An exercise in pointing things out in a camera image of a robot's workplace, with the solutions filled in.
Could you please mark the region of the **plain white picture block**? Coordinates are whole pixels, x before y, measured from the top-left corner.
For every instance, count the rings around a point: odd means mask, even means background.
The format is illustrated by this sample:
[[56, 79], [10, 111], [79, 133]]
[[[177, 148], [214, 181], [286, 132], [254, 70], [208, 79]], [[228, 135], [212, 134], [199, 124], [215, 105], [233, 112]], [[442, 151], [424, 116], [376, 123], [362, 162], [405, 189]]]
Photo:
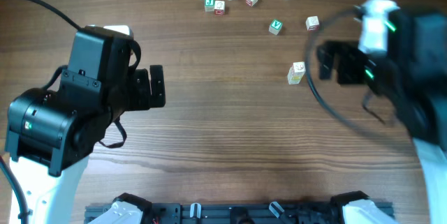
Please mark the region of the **plain white picture block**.
[[292, 70], [287, 75], [289, 84], [299, 84], [303, 77], [303, 73], [294, 73]]

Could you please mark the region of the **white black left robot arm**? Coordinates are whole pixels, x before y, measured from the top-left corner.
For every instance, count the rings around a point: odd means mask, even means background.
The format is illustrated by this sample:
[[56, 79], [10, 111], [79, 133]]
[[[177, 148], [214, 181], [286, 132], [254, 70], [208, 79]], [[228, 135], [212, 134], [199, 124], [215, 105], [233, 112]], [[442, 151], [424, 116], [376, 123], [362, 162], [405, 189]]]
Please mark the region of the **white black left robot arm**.
[[163, 68], [139, 68], [141, 49], [126, 25], [87, 26], [74, 37], [69, 62], [51, 83], [8, 108], [5, 149], [15, 180], [12, 223], [67, 223], [96, 144], [125, 112], [163, 107]]

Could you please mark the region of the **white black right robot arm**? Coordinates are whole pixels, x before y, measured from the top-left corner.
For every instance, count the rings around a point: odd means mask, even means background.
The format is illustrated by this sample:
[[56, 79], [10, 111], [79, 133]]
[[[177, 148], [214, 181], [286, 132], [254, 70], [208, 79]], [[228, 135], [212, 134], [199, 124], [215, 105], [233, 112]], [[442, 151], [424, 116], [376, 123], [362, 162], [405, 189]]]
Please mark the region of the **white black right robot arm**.
[[406, 7], [379, 19], [383, 50], [361, 50], [356, 41], [309, 38], [319, 77], [338, 72], [339, 84], [366, 84], [386, 97], [411, 136], [423, 169], [432, 223], [446, 222], [446, 16], [432, 8]]

